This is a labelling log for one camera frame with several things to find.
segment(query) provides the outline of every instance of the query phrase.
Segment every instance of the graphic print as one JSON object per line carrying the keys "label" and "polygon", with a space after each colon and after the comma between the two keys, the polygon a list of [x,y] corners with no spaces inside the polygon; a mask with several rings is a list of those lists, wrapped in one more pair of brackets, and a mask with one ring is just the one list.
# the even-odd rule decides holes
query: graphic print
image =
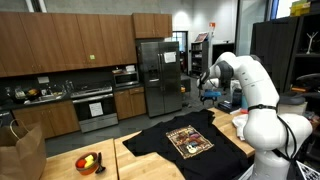
{"label": "graphic print", "polygon": [[190,125],[167,132],[166,136],[184,159],[193,157],[214,146]]}

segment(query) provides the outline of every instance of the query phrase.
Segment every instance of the black t-shirt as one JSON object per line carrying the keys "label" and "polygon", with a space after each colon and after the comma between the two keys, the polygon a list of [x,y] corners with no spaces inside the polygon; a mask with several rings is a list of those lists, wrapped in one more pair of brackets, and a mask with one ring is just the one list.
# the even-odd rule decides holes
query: black t-shirt
{"label": "black t-shirt", "polygon": [[[212,124],[213,114],[211,111],[202,110],[177,116],[173,120],[160,122],[143,130],[123,144],[135,156],[157,152],[175,163],[186,179],[233,179],[249,167],[247,158]],[[213,147],[184,158],[166,133],[190,126],[210,141]]]}

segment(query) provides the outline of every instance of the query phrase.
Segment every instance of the backsplash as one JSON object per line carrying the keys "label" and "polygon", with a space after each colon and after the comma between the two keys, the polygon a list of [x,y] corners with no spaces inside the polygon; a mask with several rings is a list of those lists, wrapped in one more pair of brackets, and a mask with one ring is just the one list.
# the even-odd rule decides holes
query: backsplash
{"label": "backsplash", "polygon": [[[125,66],[117,66],[119,69],[125,69]],[[17,86],[21,88],[42,88],[46,84],[39,84],[38,77],[49,77],[49,85],[53,86],[65,84],[66,80],[72,81],[76,86],[79,83],[85,82],[98,82],[98,81],[112,81],[113,74],[112,70],[115,70],[116,66],[113,67],[103,67],[103,68],[93,68],[93,69],[83,69],[83,70],[74,70],[74,71],[65,71],[65,72],[55,72],[55,73],[44,73],[36,75],[27,75],[27,76],[17,76],[17,77],[8,77],[0,79],[0,105],[8,99],[6,95],[5,87],[10,87],[14,90]]]}

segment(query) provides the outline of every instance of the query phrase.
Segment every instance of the microwave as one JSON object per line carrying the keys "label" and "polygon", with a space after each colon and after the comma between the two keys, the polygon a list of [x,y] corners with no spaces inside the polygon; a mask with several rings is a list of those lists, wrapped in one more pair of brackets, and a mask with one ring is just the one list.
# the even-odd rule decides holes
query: microwave
{"label": "microwave", "polygon": [[114,74],[114,84],[116,87],[128,86],[139,83],[138,72],[125,72],[120,74]]}

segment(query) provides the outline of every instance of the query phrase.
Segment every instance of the lower cabinet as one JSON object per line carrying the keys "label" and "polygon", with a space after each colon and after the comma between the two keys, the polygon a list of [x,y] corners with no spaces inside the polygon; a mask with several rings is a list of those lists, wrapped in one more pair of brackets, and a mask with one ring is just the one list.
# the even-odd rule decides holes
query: lower cabinet
{"label": "lower cabinet", "polygon": [[45,138],[80,130],[78,119],[71,101],[63,101],[13,110],[14,117],[21,125],[41,122]]}
{"label": "lower cabinet", "polygon": [[119,120],[146,113],[143,87],[115,92],[114,97]]}

